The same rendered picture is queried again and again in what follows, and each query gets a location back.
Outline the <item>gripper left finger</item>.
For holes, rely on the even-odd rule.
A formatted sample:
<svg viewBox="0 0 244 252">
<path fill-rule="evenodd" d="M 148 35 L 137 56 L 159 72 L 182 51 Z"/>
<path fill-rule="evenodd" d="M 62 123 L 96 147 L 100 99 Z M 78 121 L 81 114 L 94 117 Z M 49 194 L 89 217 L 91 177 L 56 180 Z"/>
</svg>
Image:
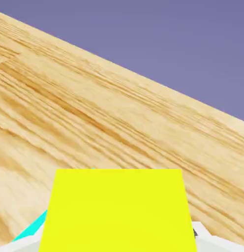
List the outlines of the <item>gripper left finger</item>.
<svg viewBox="0 0 244 252">
<path fill-rule="evenodd" d="M 43 224 L 32 223 L 14 241 L 0 247 L 0 252 L 38 252 Z"/>
</svg>

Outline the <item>small yellow cube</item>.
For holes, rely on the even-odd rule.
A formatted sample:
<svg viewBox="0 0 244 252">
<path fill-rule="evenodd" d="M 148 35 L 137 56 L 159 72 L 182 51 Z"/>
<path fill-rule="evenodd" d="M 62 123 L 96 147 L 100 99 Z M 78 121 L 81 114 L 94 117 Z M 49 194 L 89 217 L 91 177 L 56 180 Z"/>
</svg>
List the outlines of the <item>small yellow cube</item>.
<svg viewBox="0 0 244 252">
<path fill-rule="evenodd" d="M 39 252 L 197 252 L 181 170 L 57 170 Z"/>
</svg>

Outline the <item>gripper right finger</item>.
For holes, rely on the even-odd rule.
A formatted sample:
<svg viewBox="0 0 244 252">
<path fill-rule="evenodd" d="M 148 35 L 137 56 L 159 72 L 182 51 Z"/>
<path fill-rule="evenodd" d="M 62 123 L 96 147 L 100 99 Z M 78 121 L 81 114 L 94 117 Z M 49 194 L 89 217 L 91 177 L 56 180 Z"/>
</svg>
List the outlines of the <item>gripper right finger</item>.
<svg viewBox="0 0 244 252">
<path fill-rule="evenodd" d="M 199 221 L 193 221 L 197 252 L 244 252 L 244 246 L 211 235 Z"/>
</svg>

